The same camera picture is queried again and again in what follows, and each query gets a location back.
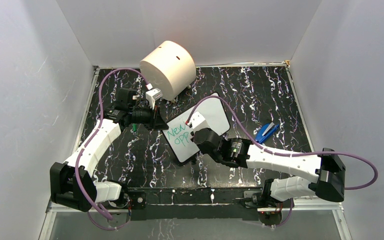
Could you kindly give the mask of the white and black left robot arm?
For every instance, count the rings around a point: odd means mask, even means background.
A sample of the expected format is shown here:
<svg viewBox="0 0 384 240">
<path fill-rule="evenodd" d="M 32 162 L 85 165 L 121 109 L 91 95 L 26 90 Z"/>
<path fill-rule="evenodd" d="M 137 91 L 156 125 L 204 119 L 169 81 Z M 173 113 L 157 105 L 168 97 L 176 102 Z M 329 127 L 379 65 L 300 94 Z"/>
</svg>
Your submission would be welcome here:
<svg viewBox="0 0 384 240">
<path fill-rule="evenodd" d="M 114 180 L 94 183 L 96 166 L 110 145 L 131 124 L 142 124 L 147 130 L 167 130 L 156 101 L 163 96 L 158 88 L 148 90 L 140 98 L 137 90 L 123 88 L 117 101 L 103 111 L 91 134 L 64 162 L 50 168 L 50 199 L 81 212 L 110 201 L 117 208 L 129 203 L 127 188 Z"/>
</svg>

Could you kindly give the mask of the black framed whiteboard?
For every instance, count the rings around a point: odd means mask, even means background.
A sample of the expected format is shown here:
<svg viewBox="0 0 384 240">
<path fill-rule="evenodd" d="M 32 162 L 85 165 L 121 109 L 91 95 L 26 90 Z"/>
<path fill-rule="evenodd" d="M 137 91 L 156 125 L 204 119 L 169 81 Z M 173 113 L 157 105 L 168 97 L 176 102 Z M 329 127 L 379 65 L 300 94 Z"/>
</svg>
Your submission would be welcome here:
<svg viewBox="0 0 384 240">
<path fill-rule="evenodd" d="M 185 124 L 193 108 L 191 106 L 175 114 L 167 122 L 168 129 L 162 131 L 180 163 L 185 163 L 199 152 L 199 148 L 191 141 L 192 129 Z M 197 107 L 196 111 L 206 119 L 209 127 L 217 134 L 223 135 L 230 130 L 229 118 L 221 100 L 217 98 L 206 99 Z"/>
</svg>

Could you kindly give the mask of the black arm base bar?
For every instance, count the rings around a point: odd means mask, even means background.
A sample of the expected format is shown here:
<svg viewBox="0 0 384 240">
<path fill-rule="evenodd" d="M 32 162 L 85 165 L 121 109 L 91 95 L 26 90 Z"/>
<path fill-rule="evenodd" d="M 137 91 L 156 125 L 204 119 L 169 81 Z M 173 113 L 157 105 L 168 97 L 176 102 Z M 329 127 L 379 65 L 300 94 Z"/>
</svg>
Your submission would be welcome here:
<svg viewBox="0 0 384 240">
<path fill-rule="evenodd" d="M 278 224 L 275 205 L 261 205 L 261 188 L 127 188 L 110 211 L 131 209 L 133 221 L 159 219 L 242 219 Z"/>
</svg>

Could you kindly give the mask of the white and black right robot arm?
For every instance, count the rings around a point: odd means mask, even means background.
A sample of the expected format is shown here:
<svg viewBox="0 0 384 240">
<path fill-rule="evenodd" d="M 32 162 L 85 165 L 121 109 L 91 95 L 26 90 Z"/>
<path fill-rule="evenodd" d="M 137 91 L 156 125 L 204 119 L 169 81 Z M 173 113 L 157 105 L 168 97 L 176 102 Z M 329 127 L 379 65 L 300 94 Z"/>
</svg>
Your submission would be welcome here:
<svg viewBox="0 0 384 240">
<path fill-rule="evenodd" d="M 316 196 L 340 203 L 345 199 L 346 167 L 336 154 L 302 156 L 271 147 L 258 147 L 249 139 L 225 139 L 210 128 L 192 134 L 202 154 L 230 168 L 266 169 L 290 174 L 285 179 L 267 179 L 261 193 L 245 196 L 248 208 L 276 207 L 291 198 Z"/>
</svg>

